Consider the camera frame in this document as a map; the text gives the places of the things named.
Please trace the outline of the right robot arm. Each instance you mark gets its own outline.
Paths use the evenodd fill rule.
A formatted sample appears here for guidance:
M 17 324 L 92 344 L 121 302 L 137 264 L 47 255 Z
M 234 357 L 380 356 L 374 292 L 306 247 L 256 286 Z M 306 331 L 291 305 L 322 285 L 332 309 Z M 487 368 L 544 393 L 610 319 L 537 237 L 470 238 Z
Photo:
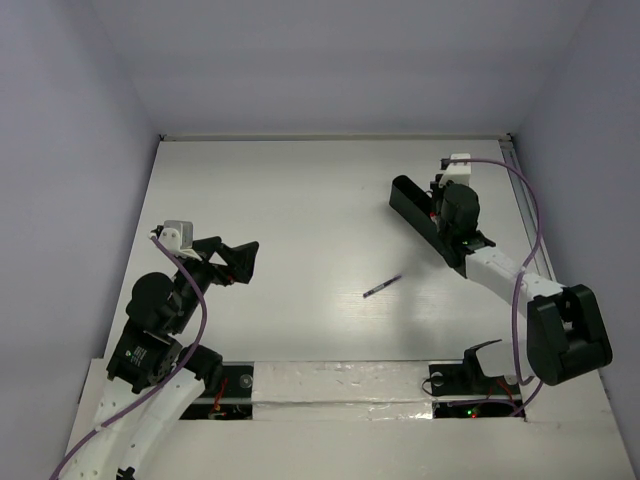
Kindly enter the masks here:
M 526 359 L 539 380 L 556 386 L 609 365 L 613 351 L 594 292 L 563 286 L 522 266 L 478 229 L 476 192 L 451 180 L 431 182 L 437 238 L 456 260 L 454 269 L 526 320 Z

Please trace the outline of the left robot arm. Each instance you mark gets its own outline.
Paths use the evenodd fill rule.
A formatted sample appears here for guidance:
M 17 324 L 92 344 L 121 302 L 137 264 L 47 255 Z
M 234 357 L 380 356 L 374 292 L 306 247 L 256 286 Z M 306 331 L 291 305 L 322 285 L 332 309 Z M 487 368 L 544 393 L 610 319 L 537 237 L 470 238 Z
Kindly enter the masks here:
M 54 469 L 54 479 L 146 479 L 175 424 L 201 395 L 221 395 L 222 356 L 202 345 L 212 285 L 248 284 L 256 241 L 229 247 L 196 240 L 189 222 L 166 221 L 149 234 L 177 268 L 134 284 L 127 321 L 106 367 L 93 427 Z

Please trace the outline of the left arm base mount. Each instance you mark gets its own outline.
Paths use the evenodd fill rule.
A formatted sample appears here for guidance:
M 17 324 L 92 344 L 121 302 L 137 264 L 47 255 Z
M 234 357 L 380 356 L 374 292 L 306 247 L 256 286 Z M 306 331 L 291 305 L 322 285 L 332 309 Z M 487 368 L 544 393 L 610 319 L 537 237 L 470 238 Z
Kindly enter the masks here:
M 194 400 L 181 420 L 251 420 L 253 383 L 253 363 L 225 364 L 218 384 Z

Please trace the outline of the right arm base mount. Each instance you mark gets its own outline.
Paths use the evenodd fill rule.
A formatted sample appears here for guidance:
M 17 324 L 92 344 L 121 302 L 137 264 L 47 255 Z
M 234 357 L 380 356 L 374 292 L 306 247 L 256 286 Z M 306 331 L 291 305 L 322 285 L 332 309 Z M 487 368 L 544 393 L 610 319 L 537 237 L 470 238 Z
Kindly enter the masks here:
M 508 384 L 505 376 L 487 376 L 480 366 L 478 351 L 494 343 L 498 343 L 498 340 L 474 345 L 464 351 L 461 360 L 454 363 L 431 363 L 428 376 L 422 381 L 422 390 L 432 397 L 490 397 L 492 394 L 506 394 L 513 400 L 520 394 L 520 388 Z

